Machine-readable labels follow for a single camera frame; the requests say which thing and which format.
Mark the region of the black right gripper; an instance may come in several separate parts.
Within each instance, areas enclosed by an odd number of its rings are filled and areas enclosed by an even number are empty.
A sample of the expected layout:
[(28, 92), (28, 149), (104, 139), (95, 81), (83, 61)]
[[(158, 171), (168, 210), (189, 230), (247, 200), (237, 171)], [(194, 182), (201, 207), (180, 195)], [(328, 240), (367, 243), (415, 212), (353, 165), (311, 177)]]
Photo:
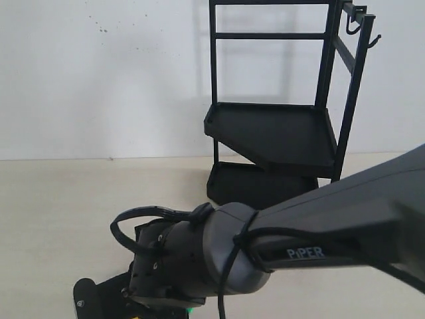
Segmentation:
[(197, 308), (206, 301), (205, 226), (152, 221), (137, 242), (154, 250), (134, 258), (130, 298), (148, 308)]

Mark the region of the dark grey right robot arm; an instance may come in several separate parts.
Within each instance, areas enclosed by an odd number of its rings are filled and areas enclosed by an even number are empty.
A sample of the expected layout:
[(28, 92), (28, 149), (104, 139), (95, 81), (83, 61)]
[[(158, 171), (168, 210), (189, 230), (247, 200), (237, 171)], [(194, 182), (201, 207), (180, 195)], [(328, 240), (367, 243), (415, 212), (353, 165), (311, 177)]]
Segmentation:
[(130, 297), (148, 307), (249, 294), (286, 268), (367, 265), (424, 290), (424, 147), (273, 207), (162, 210), (139, 230)]

